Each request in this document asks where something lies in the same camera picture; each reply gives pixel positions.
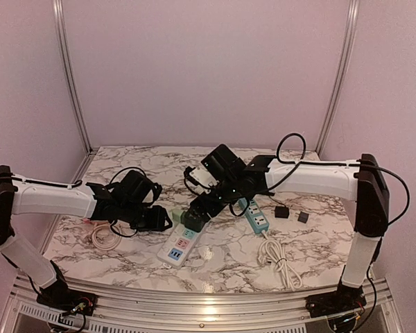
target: power strip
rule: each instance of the power strip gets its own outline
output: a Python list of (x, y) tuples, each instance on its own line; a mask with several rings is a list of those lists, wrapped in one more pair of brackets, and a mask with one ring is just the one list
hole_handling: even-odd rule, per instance
[[(238, 203), (242, 210), (247, 207), (247, 201), (244, 198), (239, 199)], [(245, 217), (247, 218), (248, 223), (251, 225), (251, 228), (254, 230), (255, 234), (262, 233), (262, 230), (268, 231), (270, 223), (254, 199), (250, 201), (250, 206), (247, 208)]]
[(173, 233), (166, 240), (162, 248), (157, 253), (157, 257), (164, 263), (171, 265), (174, 268), (182, 267), (185, 260), (193, 250), (194, 246), (198, 242), (200, 235), (202, 234), (205, 224), (201, 232), (195, 232), (191, 229), (186, 228), (180, 223), (180, 216), (183, 211), (172, 212), (174, 222), (178, 223), (174, 228)]

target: green object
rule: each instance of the green object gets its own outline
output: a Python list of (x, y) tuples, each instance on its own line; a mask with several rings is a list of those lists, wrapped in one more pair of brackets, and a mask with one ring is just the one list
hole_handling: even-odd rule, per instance
[(181, 210), (180, 208), (174, 208), (171, 210), (171, 218), (174, 222), (177, 224), (182, 222), (182, 215), (185, 213), (184, 210)]

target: pink wall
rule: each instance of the pink wall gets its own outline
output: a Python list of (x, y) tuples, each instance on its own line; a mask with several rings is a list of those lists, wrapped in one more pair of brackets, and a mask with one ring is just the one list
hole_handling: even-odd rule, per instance
[[(416, 332), (416, 1), (362, 1), (338, 114), (322, 157), (362, 152), (408, 183), (411, 208), (385, 238), (376, 268), (386, 275), (405, 332)], [(391, 216), (404, 206), (394, 180)]]
[(65, 0), (93, 145), (276, 146), (300, 131), (314, 149), (348, 5)]
[[(0, 164), (70, 181), (84, 158), (60, 62), (52, 1), (0, 1)], [(12, 224), (35, 245), (50, 216)], [(0, 256), (0, 318), (15, 270)]]

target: vertical metal pole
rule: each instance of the vertical metal pole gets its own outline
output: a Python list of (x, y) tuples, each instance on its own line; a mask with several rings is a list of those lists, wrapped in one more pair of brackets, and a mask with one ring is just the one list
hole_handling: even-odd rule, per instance
[(331, 93), (330, 102), (328, 104), (327, 114), (325, 115), (325, 120), (319, 134), (318, 144), (315, 149), (319, 156), (321, 156), (324, 150), (325, 143), (327, 142), (327, 138), (331, 130), (331, 125), (338, 108), (340, 92), (344, 83), (345, 74), (348, 70), (349, 59), (351, 57), (354, 44), (354, 37), (356, 35), (358, 11), (359, 0), (350, 0), (348, 7), (347, 26), (345, 27), (344, 43), (342, 47), (342, 53), (340, 54), (338, 73), (336, 74), (336, 80), (334, 82), (333, 92)]
[(69, 96), (71, 97), (71, 103), (73, 106), (74, 117), (76, 119), (78, 132), (82, 141), (83, 148), (87, 155), (91, 154), (92, 146), (89, 140), (89, 135), (86, 129), (85, 120), (83, 118), (82, 108), (77, 94), (77, 88), (74, 81), (71, 58), (69, 56), (69, 49), (67, 43), (67, 32), (64, 26), (63, 17), (63, 3), (62, 0), (53, 0), (54, 5), (54, 17), (55, 17), (55, 28), (57, 30), (58, 43), (60, 47), (60, 55), (62, 56), (62, 63), (64, 74), (67, 79)]

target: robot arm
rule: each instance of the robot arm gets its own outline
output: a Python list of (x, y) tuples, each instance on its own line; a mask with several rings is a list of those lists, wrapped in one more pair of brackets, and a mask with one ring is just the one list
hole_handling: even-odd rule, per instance
[(94, 303), (95, 295), (68, 288), (60, 269), (13, 230), (11, 216), (68, 214), (93, 220), (122, 220), (138, 231), (164, 231), (172, 222), (163, 207), (152, 205), (161, 191), (158, 184), (137, 171), (106, 186), (81, 182), (65, 185), (28, 179), (11, 173), (9, 166), (0, 166), (0, 253), (40, 287), (38, 302), (66, 310), (76, 308), (83, 298)]
[[(300, 165), (291, 173), (297, 163)], [(355, 309), (358, 303), (366, 304), (362, 283), (379, 254), (381, 238), (388, 228), (389, 192), (373, 156), (364, 154), (359, 161), (282, 164), (275, 156), (258, 155), (245, 165), (228, 147), (220, 145), (202, 164), (211, 177), (204, 170), (185, 171), (187, 180), (205, 190), (183, 216), (185, 226), (196, 232), (227, 205), (239, 198), (251, 200), (256, 194), (289, 191), (356, 201), (356, 233), (338, 290), (309, 296), (306, 307), (312, 317), (317, 317)]]

